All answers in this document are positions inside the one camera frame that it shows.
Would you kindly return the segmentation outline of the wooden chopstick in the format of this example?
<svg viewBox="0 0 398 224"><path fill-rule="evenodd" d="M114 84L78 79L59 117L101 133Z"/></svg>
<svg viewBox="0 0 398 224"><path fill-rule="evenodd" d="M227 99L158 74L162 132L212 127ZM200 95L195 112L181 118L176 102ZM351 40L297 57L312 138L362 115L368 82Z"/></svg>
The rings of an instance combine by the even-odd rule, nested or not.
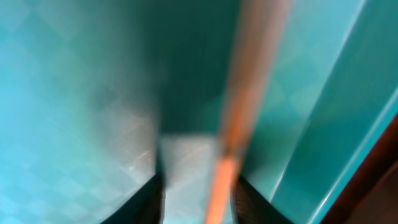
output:
<svg viewBox="0 0 398 224"><path fill-rule="evenodd" d="M205 224L223 220L264 97L291 0L242 1Z"/></svg>

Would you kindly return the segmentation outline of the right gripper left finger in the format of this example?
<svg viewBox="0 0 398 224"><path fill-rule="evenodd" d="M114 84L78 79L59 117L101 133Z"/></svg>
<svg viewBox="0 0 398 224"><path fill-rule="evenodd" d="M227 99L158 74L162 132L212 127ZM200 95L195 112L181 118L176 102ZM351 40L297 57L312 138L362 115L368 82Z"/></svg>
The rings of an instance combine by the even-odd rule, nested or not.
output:
<svg viewBox="0 0 398 224"><path fill-rule="evenodd" d="M160 150L155 151L155 174L121 208L101 224L162 224L165 180Z"/></svg>

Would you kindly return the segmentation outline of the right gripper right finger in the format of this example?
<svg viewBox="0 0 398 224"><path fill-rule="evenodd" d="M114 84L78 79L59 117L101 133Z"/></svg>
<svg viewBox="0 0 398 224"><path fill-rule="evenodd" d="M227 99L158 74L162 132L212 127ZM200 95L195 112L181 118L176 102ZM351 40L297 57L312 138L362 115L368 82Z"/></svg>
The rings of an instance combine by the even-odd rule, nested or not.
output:
<svg viewBox="0 0 398 224"><path fill-rule="evenodd" d="M242 176L233 191L231 205L237 224L292 224Z"/></svg>

